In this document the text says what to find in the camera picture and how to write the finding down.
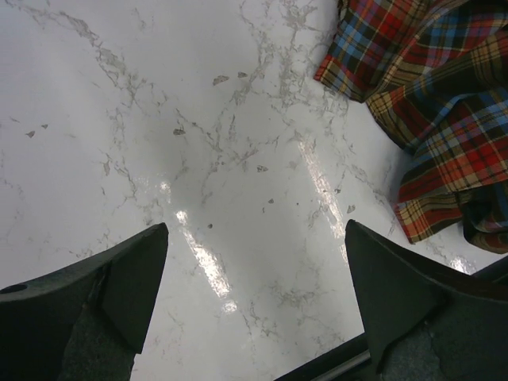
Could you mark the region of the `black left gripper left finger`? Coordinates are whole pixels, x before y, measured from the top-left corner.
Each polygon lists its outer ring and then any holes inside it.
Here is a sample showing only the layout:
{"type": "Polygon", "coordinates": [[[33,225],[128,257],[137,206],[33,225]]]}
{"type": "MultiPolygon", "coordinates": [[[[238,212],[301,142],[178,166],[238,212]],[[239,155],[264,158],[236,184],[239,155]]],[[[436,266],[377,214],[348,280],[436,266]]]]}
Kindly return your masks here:
{"type": "Polygon", "coordinates": [[[3,380],[128,380],[167,257],[167,226],[1,290],[3,380]]]}

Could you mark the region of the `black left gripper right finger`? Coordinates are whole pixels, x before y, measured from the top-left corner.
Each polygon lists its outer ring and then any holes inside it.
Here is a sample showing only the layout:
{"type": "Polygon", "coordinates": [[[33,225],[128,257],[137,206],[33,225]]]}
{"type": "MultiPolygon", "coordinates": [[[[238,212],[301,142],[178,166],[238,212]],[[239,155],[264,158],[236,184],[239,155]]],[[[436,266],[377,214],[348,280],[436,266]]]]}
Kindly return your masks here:
{"type": "Polygon", "coordinates": [[[348,265],[379,380],[505,380],[507,259],[467,275],[357,221],[348,265]]]}

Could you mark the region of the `plaid long sleeve shirt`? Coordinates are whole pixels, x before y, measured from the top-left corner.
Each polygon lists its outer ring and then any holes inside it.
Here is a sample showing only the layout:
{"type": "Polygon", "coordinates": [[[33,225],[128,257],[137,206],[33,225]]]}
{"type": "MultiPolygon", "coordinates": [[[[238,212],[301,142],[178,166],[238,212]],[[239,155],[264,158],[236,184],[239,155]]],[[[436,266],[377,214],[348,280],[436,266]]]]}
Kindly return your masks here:
{"type": "Polygon", "coordinates": [[[411,161],[394,213],[409,242],[459,223],[507,251],[507,4],[340,1],[314,78],[363,103],[411,161]]]}

